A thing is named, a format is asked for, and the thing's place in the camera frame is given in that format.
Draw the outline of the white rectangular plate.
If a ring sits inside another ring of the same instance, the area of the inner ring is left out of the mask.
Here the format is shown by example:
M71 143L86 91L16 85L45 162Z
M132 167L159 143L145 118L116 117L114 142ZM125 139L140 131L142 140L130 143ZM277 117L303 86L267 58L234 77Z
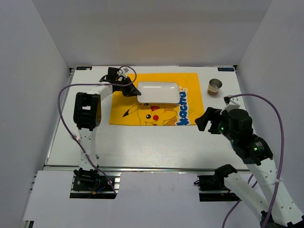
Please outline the white rectangular plate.
M137 96L139 103L177 104L180 101L179 87L173 82L139 82Z

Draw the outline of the yellow Pikachu cloth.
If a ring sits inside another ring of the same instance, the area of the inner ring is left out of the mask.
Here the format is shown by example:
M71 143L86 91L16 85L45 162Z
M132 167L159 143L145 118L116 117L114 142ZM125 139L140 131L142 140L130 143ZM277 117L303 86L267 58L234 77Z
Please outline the yellow Pikachu cloth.
M174 82L179 86L178 104L141 104L134 97L115 92L112 98L110 125L175 126L194 125L195 119L204 114L201 89L196 73L138 74L139 82Z

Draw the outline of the metal cup with paper sleeve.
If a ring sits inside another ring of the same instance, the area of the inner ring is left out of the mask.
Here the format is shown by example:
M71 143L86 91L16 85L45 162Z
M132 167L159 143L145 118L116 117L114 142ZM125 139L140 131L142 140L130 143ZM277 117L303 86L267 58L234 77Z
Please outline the metal cup with paper sleeve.
M219 79L211 79L209 80L207 94L210 96L216 96L222 87L222 82Z

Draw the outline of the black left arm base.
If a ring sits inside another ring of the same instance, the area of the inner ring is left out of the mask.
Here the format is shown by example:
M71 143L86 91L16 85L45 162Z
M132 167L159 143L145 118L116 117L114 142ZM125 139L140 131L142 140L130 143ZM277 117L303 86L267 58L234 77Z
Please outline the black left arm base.
M118 193L116 185L118 177L108 176L108 179L94 170L83 170L82 168L74 170L74 177L71 186L71 199L103 199L114 200L116 194L111 185Z

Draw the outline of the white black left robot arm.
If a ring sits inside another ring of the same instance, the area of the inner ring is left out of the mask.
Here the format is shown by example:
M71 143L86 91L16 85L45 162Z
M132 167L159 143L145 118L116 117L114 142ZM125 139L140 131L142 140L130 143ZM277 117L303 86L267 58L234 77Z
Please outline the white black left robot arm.
M107 75L90 91L76 94L73 121L79 132L77 142L81 148L80 168L85 171L96 170L96 132L102 120L102 101L116 91L125 97L141 95L130 77L126 75L127 66L109 67Z

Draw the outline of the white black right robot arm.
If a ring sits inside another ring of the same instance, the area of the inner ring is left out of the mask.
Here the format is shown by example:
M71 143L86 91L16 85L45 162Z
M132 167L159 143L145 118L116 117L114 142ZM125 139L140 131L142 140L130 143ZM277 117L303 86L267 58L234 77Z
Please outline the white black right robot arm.
M221 134L229 140L233 151L251 171L263 195L242 180L230 164L215 169L214 182L219 189L233 191L268 228L302 228L304 214L297 207L284 183L277 178L273 153L267 142L255 135L252 118L243 109L226 110L208 107L195 120L200 131L207 123L211 134Z

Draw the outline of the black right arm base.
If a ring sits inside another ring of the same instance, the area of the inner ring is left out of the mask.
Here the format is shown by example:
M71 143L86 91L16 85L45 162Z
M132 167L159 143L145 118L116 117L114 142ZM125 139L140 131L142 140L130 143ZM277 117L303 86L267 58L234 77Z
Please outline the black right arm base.
M200 175L193 183L199 188L200 202L238 201L239 197L222 185L213 175Z

